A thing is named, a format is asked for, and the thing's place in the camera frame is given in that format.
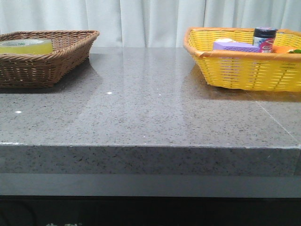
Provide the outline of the yellow clear tape roll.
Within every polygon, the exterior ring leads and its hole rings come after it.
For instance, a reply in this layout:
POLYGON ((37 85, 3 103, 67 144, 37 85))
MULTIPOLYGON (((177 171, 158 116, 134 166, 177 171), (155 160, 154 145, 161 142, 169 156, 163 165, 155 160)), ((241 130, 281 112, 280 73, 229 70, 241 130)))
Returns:
POLYGON ((53 52, 52 42, 47 39, 17 39, 0 42, 0 53, 43 55, 53 52))

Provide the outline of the white curtain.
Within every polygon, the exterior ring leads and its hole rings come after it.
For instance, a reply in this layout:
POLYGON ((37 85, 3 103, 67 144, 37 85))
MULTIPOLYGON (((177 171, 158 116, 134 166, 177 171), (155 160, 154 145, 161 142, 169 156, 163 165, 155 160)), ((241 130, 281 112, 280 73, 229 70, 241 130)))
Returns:
POLYGON ((189 27, 301 29, 298 0, 3 0, 0 31, 98 30, 97 47, 181 47, 189 27))

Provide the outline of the purple foam block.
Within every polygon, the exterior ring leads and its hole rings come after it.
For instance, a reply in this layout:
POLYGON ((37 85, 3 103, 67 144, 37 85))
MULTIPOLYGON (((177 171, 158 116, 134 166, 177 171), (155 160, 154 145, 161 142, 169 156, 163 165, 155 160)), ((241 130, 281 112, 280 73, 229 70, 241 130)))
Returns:
POLYGON ((231 40, 217 40, 213 43, 213 50, 241 51, 241 52, 259 52, 259 47, 244 42, 231 40))

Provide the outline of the yellow woven basket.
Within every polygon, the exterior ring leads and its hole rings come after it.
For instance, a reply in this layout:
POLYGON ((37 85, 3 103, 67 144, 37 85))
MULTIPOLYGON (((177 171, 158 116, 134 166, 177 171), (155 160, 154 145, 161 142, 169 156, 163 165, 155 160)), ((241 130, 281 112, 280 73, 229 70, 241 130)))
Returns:
POLYGON ((252 43, 252 28, 190 27, 183 46, 201 69, 207 84, 228 89, 301 90, 301 56, 213 50, 219 38, 252 43))

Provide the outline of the brown wicker basket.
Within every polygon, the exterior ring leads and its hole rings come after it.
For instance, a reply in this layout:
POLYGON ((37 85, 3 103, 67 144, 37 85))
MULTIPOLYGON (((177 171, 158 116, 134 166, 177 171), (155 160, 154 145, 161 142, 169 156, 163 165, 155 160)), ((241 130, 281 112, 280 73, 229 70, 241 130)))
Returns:
POLYGON ((96 30, 17 31, 2 34, 1 41, 49 39, 53 52, 45 55, 2 54, 1 88, 52 87, 89 57, 90 49, 99 34, 96 30))

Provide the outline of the black lidded spice jar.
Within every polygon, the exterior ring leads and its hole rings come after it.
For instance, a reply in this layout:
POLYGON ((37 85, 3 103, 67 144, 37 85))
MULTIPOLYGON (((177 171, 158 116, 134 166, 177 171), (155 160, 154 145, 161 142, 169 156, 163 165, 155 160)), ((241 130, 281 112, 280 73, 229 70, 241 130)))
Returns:
POLYGON ((253 46, 261 53, 271 53, 278 29, 272 27, 257 27, 253 32, 253 46))

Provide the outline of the orange toy fruit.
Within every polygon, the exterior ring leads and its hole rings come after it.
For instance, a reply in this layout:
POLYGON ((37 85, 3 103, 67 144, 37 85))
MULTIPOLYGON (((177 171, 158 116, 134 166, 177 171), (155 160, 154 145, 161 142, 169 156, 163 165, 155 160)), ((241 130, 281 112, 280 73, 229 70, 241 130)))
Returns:
POLYGON ((272 47, 272 53, 293 53, 297 48, 295 47, 290 47, 290 46, 278 46, 278 45, 273 45, 272 47))

